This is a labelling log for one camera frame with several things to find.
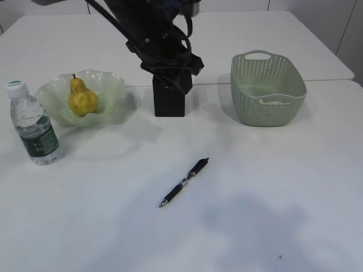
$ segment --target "plastic bottle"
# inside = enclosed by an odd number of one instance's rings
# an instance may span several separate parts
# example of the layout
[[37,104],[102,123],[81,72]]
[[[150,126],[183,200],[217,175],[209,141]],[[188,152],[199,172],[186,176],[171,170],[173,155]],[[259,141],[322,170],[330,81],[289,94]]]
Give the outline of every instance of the plastic bottle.
[[62,148],[42,105],[20,80],[8,83],[6,91],[11,98],[12,123],[31,160],[38,165],[56,162],[62,156]]

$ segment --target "table surface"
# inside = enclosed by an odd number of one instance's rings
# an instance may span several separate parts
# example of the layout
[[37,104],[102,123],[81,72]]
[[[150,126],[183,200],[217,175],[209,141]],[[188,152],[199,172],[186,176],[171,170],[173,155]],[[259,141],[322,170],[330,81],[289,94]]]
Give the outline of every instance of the table surface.
[[[0,100],[0,271],[363,270],[363,90],[308,82],[286,127],[238,121],[228,84],[196,86],[184,118],[54,129],[64,157],[33,165]],[[164,209],[168,191],[210,162]]]
[[[230,82],[234,55],[267,50],[288,57],[304,80],[353,79],[354,74],[288,11],[202,13],[193,19],[193,52],[205,69],[196,84]],[[176,23],[184,27],[184,19]],[[39,82],[83,69],[111,71],[128,86],[150,86],[151,75],[100,15],[25,16],[0,37],[0,86]]]

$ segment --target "pear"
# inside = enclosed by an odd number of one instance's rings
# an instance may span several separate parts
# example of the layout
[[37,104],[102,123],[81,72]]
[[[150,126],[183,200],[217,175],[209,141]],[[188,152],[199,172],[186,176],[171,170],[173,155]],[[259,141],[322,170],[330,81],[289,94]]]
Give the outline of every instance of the pear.
[[73,79],[70,81],[68,105],[75,114],[85,116],[97,110],[98,97],[86,87],[82,79],[73,75]]

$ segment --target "basket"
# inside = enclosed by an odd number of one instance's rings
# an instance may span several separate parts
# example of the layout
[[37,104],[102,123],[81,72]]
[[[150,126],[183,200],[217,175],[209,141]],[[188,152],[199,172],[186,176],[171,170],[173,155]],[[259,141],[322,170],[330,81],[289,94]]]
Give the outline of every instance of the basket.
[[[247,59],[264,54],[268,59]],[[285,126],[298,113],[306,86],[285,57],[252,51],[233,58],[231,91],[240,120],[250,126]]]

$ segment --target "bottle cap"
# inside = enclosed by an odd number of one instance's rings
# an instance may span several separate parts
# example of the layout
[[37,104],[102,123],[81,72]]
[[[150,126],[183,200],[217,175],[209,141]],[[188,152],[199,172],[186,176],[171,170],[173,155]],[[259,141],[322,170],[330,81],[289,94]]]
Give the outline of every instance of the bottle cap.
[[19,98],[29,93],[27,85],[21,80],[15,80],[8,83],[5,89],[10,98]]

